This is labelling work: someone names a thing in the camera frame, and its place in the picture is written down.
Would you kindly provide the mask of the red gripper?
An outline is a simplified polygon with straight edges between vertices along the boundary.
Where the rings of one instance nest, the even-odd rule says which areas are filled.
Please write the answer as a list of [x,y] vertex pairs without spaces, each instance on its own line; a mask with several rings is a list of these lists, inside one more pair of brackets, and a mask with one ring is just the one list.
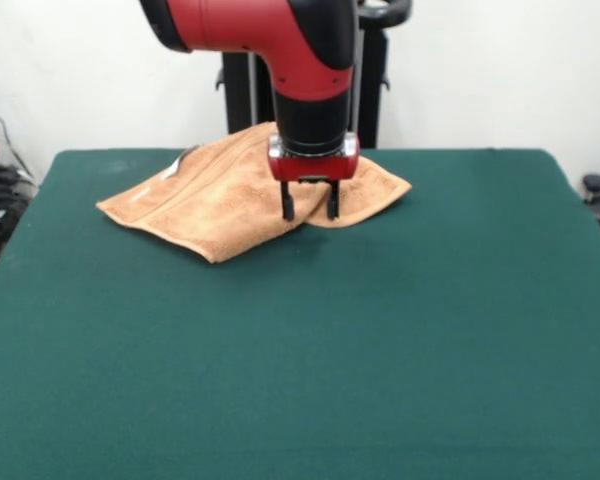
[[328,156],[299,156],[288,151],[279,134],[268,138],[268,163],[273,177],[280,181],[282,215],[284,220],[295,219],[294,199],[288,182],[318,179],[329,182],[326,215],[329,220],[339,217],[340,181],[351,179],[358,166],[360,146],[355,133],[347,132],[341,148]]

